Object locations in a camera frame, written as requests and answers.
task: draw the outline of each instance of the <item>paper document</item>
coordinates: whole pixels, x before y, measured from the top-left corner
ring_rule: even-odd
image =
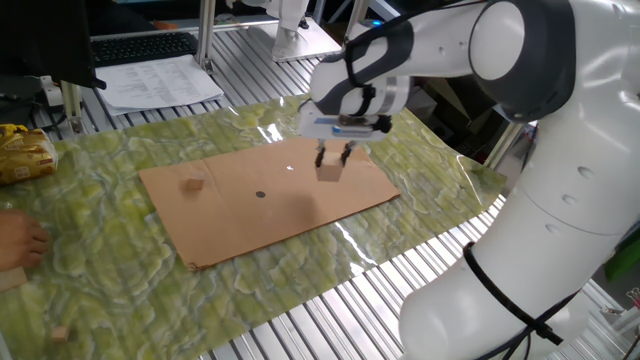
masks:
[[[184,106],[221,97],[223,92],[191,55],[96,69],[107,82],[98,90],[111,115]]]

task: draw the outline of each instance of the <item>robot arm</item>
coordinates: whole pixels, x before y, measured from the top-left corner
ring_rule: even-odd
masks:
[[[348,140],[343,159],[362,141],[380,141],[411,90],[410,76],[471,74],[469,38],[484,4],[425,12],[380,28],[358,24],[345,50],[324,59],[301,109],[300,133],[324,141]]]
[[[324,140],[349,141],[345,163],[350,146],[391,130],[384,125],[406,103],[408,75],[473,74],[510,119],[541,120],[536,152],[473,247],[495,286],[538,318],[578,291],[640,218],[639,64],[636,0],[433,9],[369,30],[321,62],[300,133],[320,140],[320,154]],[[571,341],[586,327],[586,307],[578,294],[546,325]],[[485,359],[525,328],[462,259],[407,297],[403,360]],[[531,359],[555,349],[530,339]]]

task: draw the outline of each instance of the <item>plastic wrap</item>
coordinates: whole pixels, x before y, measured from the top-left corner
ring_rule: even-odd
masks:
[[[297,136],[300,101],[59,142],[56,176],[0,188],[0,202],[25,209],[53,236],[29,283],[0,294],[0,331],[14,359],[195,359],[477,216],[501,189],[502,176],[404,111],[387,140],[363,146],[399,199],[191,273],[138,171]],[[59,325],[73,335],[53,348]]]

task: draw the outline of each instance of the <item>small wooden block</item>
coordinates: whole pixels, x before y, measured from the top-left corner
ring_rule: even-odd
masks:
[[[202,190],[204,187],[204,174],[201,172],[191,173],[191,177],[187,180],[187,189]]]
[[[28,281],[23,268],[0,272],[0,292],[26,284]]]
[[[53,342],[56,344],[66,343],[68,337],[69,337],[69,328],[66,326],[58,326],[53,330],[53,334],[51,335]]]
[[[325,153],[322,165],[316,168],[318,181],[338,182],[342,176],[342,169],[344,169],[344,164],[342,163],[341,154]]]

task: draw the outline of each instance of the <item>snack bag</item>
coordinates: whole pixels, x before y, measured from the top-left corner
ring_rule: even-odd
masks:
[[[51,175],[57,166],[58,153],[44,131],[0,125],[0,185]]]

